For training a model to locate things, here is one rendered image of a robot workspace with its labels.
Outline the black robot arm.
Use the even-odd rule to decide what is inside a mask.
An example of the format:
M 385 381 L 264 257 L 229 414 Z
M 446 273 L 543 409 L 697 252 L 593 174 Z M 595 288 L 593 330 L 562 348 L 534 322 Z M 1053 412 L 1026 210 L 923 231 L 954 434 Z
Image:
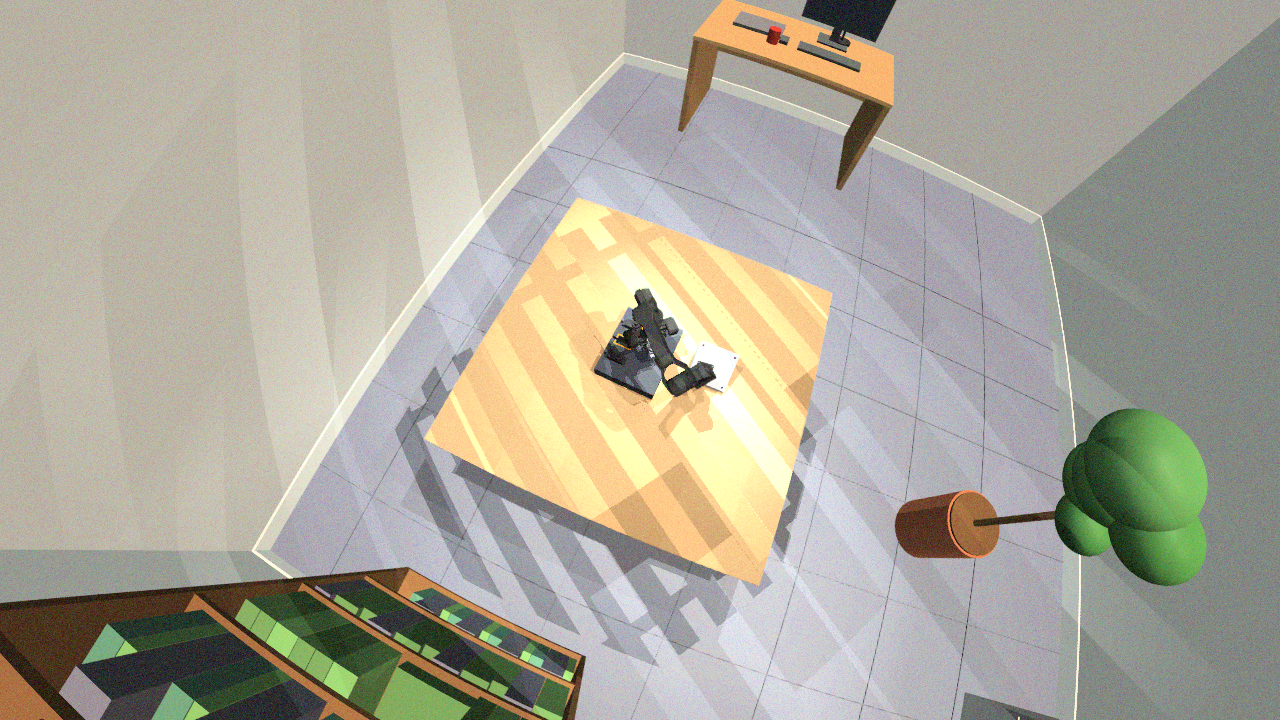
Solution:
M 657 366 L 660 369 L 662 383 L 669 395 L 678 397 L 689 389 L 700 389 L 707 386 L 710 380 L 716 379 L 716 373 L 713 372 L 714 365 L 709 363 L 698 361 L 695 366 L 689 368 L 686 363 L 680 361 L 669 351 L 666 338 L 660 331 L 660 325 L 666 325 L 664 314 L 658 307 L 657 300 L 654 299 L 649 288 L 635 290 L 634 297 L 637 301 L 637 306 L 632 310 L 634 322 L 643 325 L 646 338 L 652 346 Z M 684 368 L 685 370 L 666 380 L 664 369 L 669 365 Z

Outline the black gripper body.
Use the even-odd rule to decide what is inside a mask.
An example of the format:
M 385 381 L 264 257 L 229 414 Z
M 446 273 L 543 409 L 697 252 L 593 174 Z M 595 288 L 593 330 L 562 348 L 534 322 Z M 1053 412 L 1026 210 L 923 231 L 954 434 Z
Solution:
M 678 333 L 678 325 L 675 322 L 675 318 L 673 316 L 668 316 L 664 320 L 666 320 L 666 325 L 660 325 L 662 333 L 666 334 L 666 329 L 667 329 L 669 332 L 668 333 L 669 336 L 677 334 Z M 645 333 L 644 328 L 643 328 L 643 331 L 639 331 L 637 334 L 636 334 L 636 332 L 635 332 L 634 328 L 628 329 L 628 331 L 625 331 L 623 337 L 625 337 L 625 341 L 626 341 L 626 345 L 628 346 L 628 348 L 637 347 L 640 343 L 646 342 L 646 333 Z

